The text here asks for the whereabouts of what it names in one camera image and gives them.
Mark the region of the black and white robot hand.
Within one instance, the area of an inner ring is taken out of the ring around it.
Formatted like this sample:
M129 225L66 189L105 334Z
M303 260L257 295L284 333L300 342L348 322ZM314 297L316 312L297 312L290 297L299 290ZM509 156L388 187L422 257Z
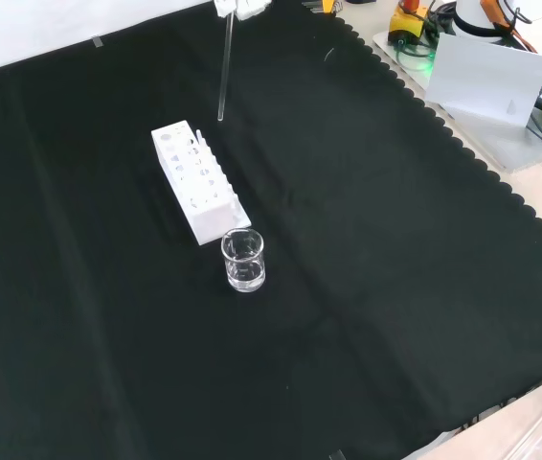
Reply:
M264 12L270 4L271 0L214 0L219 17L234 15L240 21Z

